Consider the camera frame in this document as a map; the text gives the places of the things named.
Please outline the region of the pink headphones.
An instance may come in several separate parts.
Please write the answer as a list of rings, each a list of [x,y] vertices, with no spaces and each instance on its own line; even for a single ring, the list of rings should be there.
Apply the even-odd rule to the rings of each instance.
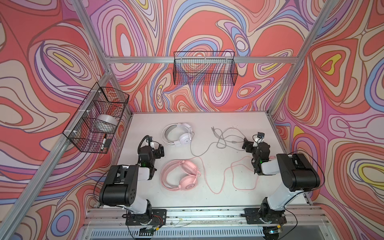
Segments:
[[[191,160],[172,160],[160,174],[162,186],[168,191],[189,191],[198,184],[200,170]]]

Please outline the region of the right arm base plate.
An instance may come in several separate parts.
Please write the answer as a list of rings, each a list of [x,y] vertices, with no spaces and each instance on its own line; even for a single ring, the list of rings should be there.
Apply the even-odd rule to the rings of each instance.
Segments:
[[[241,217],[246,218],[249,225],[284,225],[287,223],[285,211],[262,210],[260,208],[246,208]]]

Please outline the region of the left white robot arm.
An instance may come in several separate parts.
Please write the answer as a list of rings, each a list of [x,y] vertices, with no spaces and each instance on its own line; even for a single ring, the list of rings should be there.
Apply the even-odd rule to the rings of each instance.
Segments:
[[[138,162],[134,165],[110,167],[99,194],[99,203],[108,207],[126,210],[125,218],[140,225],[159,224],[163,220],[156,216],[149,200],[138,195],[138,182],[153,179],[157,169],[156,160],[165,156],[164,147],[146,135],[137,148]]]

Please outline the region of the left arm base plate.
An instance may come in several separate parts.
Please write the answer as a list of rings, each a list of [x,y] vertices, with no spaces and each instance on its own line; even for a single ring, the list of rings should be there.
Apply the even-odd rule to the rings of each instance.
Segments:
[[[127,226],[152,226],[159,227],[166,224],[167,210],[166,209],[155,209],[147,210],[142,215],[135,215],[130,212],[123,215],[126,219]]]

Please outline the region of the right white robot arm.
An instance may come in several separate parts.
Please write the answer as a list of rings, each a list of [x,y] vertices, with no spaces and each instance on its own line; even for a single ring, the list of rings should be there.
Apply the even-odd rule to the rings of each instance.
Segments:
[[[244,139],[242,149],[252,154],[254,174],[273,176],[280,174],[282,183],[259,208],[244,209],[242,217],[247,224],[276,224],[287,222],[286,205],[299,194],[310,192],[321,185],[321,179],[304,154],[277,154],[270,160],[270,145],[265,142],[250,142]]]

